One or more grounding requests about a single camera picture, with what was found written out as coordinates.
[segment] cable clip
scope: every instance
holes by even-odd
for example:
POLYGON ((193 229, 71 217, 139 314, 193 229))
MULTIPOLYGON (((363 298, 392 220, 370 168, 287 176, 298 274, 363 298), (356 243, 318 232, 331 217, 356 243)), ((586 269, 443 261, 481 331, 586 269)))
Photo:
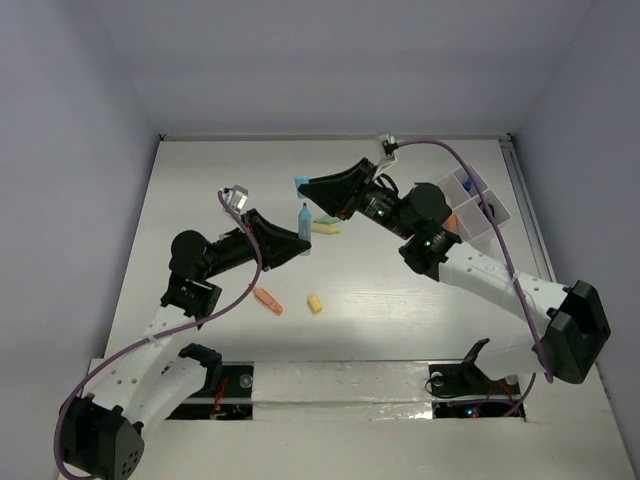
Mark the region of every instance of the cable clip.
POLYGON ((149 340, 149 343, 151 343, 154 347, 159 347, 160 346, 160 340, 155 337, 154 333, 149 333, 146 336, 146 338, 149 340))
POLYGON ((397 161, 398 155, 396 150, 398 144, 396 139, 391 135, 381 135, 377 139, 378 151, 380 153, 380 161, 376 165, 376 172, 373 178, 377 178, 385 170, 391 168, 397 161))
POLYGON ((504 309, 505 296, 507 295, 509 290, 515 289, 514 285, 516 283, 516 280, 518 280, 519 276, 520 276, 520 272, 518 272, 517 270, 513 273, 513 276, 510 276, 509 271, 507 270, 508 280, 505 283, 504 290, 502 290, 502 298, 500 299, 500 308, 504 309))

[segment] gray wall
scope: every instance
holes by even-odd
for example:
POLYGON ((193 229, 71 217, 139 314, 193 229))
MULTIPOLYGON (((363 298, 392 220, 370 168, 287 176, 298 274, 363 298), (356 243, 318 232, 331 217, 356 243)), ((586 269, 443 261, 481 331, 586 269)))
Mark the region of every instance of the gray wall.
POLYGON ((89 2, 0 2, 0 478, 54 477, 103 352, 156 131, 89 2))
POLYGON ((163 133, 504 133, 591 0, 92 0, 163 133))
POLYGON ((600 371, 640 471, 640 2, 596 1, 519 129, 517 149, 559 280, 600 290, 600 371))

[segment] blue marker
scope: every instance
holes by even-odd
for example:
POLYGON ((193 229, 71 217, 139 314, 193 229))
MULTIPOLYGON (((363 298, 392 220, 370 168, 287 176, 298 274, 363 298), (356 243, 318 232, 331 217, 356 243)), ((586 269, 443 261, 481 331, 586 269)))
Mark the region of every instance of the blue marker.
MULTIPOLYGON (((302 210, 298 214, 298 238, 311 242, 311 211, 306 202, 302 204, 302 210)), ((311 250, 307 250, 300 255, 307 256, 310 253, 311 250)))

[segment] small green object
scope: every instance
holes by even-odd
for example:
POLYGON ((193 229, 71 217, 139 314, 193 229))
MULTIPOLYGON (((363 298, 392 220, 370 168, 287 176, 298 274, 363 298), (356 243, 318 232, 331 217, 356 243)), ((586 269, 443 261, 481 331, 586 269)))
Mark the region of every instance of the small green object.
POLYGON ((342 220, 336 217, 332 217, 331 215, 325 215, 324 217, 313 221, 313 223, 320 223, 322 225, 334 225, 340 222, 342 222, 342 220))

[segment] white container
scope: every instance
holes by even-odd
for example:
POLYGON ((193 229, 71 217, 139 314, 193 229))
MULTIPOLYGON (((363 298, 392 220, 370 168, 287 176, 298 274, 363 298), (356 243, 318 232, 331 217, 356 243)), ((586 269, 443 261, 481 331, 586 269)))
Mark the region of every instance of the white container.
MULTIPOLYGON (((502 227, 511 218, 511 214, 495 192, 489 189, 478 171, 472 165, 469 165, 469 168, 487 203, 493 207, 493 216, 498 227, 502 227)), ((464 188, 468 178, 461 167, 437 181, 436 185, 440 187, 447 199, 447 203, 457 216, 458 227, 456 233, 465 242, 481 245, 491 240, 495 233, 483 212, 482 201, 475 186, 472 186, 468 192, 464 188)))

